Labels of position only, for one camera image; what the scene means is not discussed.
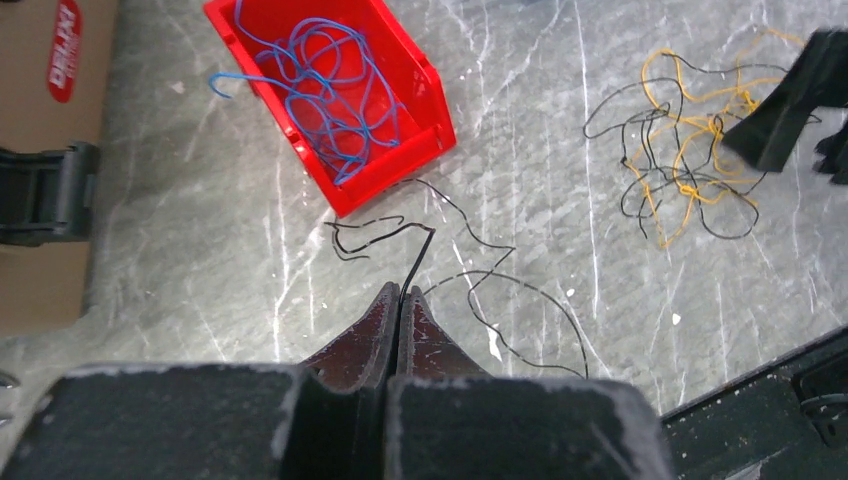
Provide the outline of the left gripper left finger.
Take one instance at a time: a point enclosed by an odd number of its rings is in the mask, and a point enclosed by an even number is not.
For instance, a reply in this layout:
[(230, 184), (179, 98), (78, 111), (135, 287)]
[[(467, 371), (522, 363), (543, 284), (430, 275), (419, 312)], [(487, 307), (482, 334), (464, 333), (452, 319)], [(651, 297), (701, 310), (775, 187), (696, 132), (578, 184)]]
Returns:
[(5, 479), (378, 479), (399, 287), (297, 364), (93, 363), (42, 395)]

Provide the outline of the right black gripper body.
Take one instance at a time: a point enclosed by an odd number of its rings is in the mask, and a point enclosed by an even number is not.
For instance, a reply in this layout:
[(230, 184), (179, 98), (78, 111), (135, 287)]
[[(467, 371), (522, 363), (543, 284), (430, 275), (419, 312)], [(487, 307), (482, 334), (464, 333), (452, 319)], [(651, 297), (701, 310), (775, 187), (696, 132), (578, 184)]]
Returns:
[(837, 133), (820, 140), (815, 152), (821, 159), (814, 163), (814, 171), (830, 175), (835, 185), (847, 185), (847, 135), (848, 126), (844, 125)]

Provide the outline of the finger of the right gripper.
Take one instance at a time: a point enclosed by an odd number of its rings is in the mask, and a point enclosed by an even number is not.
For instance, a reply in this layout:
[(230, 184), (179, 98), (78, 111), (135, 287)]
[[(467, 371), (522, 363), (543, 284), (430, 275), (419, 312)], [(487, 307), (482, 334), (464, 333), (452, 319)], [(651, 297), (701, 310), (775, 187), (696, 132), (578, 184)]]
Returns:
[(761, 172), (781, 172), (818, 108), (847, 107), (847, 31), (818, 29), (783, 80), (722, 144)]

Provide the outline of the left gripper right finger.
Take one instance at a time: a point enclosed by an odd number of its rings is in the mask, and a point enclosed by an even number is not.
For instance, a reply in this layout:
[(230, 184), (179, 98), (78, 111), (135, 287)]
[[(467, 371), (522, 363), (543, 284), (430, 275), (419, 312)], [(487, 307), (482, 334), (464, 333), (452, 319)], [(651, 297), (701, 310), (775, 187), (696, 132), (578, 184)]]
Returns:
[(635, 387), (577, 377), (421, 376), (388, 382), (385, 479), (673, 479)]

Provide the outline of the red plastic bin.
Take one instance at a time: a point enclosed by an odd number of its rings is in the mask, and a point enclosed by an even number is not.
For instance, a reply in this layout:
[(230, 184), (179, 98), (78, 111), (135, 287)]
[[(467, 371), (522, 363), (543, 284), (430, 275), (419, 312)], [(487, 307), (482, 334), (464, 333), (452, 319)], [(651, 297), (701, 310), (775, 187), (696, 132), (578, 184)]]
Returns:
[(210, 1), (213, 28), (346, 216), (457, 142), (436, 68), (382, 1)]

